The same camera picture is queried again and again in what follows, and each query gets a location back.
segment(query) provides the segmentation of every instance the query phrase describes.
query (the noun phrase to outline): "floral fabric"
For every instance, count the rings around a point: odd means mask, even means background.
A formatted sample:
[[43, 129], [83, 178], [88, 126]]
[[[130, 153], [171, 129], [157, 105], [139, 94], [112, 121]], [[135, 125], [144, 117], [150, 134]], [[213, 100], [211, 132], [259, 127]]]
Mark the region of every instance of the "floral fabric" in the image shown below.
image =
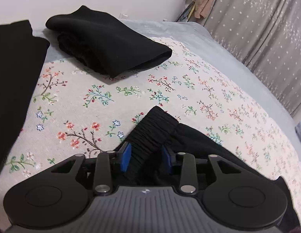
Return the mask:
[[75, 59], [44, 64], [25, 124], [0, 175], [1, 229], [9, 226], [2, 207], [9, 188], [73, 154], [96, 157], [113, 150], [155, 105], [266, 177], [283, 176], [301, 221], [301, 163], [275, 121], [182, 43], [152, 39], [169, 46], [172, 57], [153, 69], [114, 79]]

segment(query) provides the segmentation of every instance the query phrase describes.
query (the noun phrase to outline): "red flower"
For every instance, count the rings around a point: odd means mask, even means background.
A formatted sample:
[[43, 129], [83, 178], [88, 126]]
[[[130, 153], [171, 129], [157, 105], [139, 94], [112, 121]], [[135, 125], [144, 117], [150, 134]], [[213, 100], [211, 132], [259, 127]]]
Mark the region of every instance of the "red flower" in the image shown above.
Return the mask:
[[92, 128], [98, 131], [100, 129], [100, 124], [99, 123], [93, 123]]
[[78, 148], [79, 147], [79, 138], [78, 139], [73, 139], [71, 142], [71, 146], [74, 148]]
[[65, 134], [64, 132], [61, 132], [61, 131], [60, 131], [60, 132], [58, 133], [58, 139], [60, 139], [60, 140], [62, 139], [62, 140], [64, 141], [65, 138], [66, 138], [66, 134]]
[[72, 129], [74, 126], [75, 126], [75, 124], [72, 124], [72, 123], [67, 123], [67, 124], [66, 124], [66, 127], [67, 127], [68, 129]]

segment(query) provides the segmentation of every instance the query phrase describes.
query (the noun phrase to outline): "curtain fold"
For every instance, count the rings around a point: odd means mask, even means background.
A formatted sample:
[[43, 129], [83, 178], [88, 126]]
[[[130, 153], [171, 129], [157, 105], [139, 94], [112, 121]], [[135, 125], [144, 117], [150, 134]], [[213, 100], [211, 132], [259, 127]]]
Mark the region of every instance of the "curtain fold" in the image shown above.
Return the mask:
[[301, 0], [215, 0], [202, 24], [293, 116], [301, 104]]

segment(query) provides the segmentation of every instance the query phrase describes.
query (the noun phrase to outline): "black fabric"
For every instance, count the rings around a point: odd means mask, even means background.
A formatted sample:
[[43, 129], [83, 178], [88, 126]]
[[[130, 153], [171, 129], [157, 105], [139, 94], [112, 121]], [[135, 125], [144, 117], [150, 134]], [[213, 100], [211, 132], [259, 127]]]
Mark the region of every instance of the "black fabric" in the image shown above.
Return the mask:
[[[217, 154], [253, 174], [265, 178], [201, 132], [178, 123], [158, 106], [148, 112], [125, 141], [132, 144], [132, 157], [128, 171], [115, 181], [115, 185], [178, 186], [178, 177], [168, 175], [163, 170], [160, 150], [163, 145], [168, 145], [175, 153], [187, 152], [196, 158], [206, 159], [209, 154]], [[204, 176], [198, 176], [198, 181], [203, 178]], [[288, 199], [288, 208], [279, 226], [284, 233], [288, 233], [290, 230], [300, 227], [298, 216], [292, 205], [290, 191], [282, 177], [270, 181], [279, 186]], [[203, 186], [204, 182], [199, 182], [199, 188], [206, 188]]]
[[155, 67], [172, 55], [169, 47], [133, 31], [108, 13], [86, 6], [49, 18], [46, 27], [61, 33], [58, 41], [64, 52], [112, 78], [129, 69]]
[[48, 40], [29, 21], [0, 25], [0, 171], [24, 124]]

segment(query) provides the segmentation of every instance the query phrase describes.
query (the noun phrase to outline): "beige cloth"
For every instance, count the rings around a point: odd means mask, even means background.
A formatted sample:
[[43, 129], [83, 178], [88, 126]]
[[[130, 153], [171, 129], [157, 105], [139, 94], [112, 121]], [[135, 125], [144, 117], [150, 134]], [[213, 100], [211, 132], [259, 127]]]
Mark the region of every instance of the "beige cloth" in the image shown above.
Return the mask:
[[195, 18], [205, 18], [211, 11], [213, 0], [197, 0], [195, 3]]

